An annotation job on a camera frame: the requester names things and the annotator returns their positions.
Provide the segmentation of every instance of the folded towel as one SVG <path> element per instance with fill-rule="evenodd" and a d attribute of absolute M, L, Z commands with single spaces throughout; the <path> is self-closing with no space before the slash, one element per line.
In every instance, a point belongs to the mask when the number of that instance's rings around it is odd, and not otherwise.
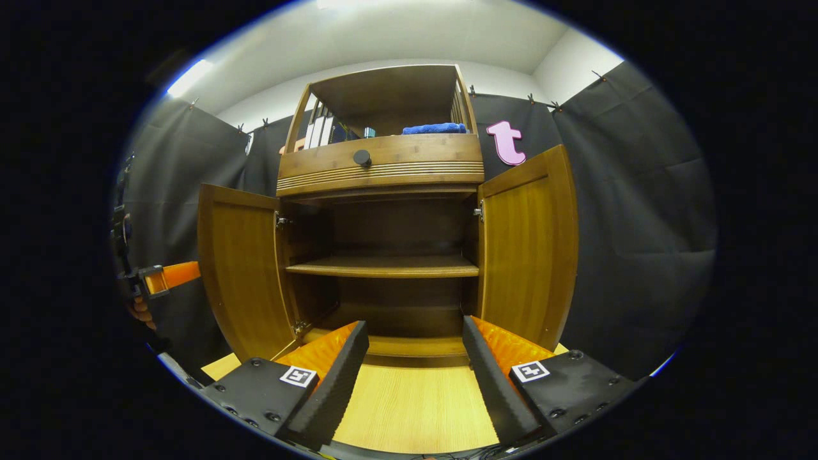
<path fill-rule="evenodd" d="M 403 129 L 404 134 L 427 134 L 427 133 L 465 133 L 463 123 L 438 123 L 424 124 L 423 126 L 412 126 Z"/>

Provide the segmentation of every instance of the cabinet door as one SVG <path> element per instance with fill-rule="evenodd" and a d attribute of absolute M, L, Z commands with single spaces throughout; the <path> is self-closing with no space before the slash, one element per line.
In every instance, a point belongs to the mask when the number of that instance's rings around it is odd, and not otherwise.
<path fill-rule="evenodd" d="M 577 276 L 577 197 L 565 147 L 484 183 L 478 200 L 479 315 L 553 351 Z"/>
<path fill-rule="evenodd" d="M 273 359 L 294 342 L 281 289 L 276 198 L 202 184 L 199 266 L 210 308 L 242 363 Z"/>

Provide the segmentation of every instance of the wooden shelf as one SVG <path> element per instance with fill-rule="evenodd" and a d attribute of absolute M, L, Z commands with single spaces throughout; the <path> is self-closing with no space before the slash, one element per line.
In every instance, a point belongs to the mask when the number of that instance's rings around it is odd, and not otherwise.
<path fill-rule="evenodd" d="M 330 331 L 313 328 L 304 335 L 311 342 Z M 460 358 L 466 356 L 463 337 L 387 337 L 369 336 L 369 355 L 397 358 Z"/>
<path fill-rule="evenodd" d="M 476 277 L 478 268 L 460 255 L 340 256 L 291 265 L 290 273 L 331 277 L 441 278 Z"/>

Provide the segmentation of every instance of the wooden drawer front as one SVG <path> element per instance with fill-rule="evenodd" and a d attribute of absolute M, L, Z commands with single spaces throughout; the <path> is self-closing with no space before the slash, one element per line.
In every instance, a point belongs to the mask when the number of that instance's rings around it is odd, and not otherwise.
<path fill-rule="evenodd" d="M 358 150 L 369 152 L 370 167 L 355 163 Z M 477 135 L 389 136 L 286 153 L 276 195 L 422 183 L 483 183 Z"/>

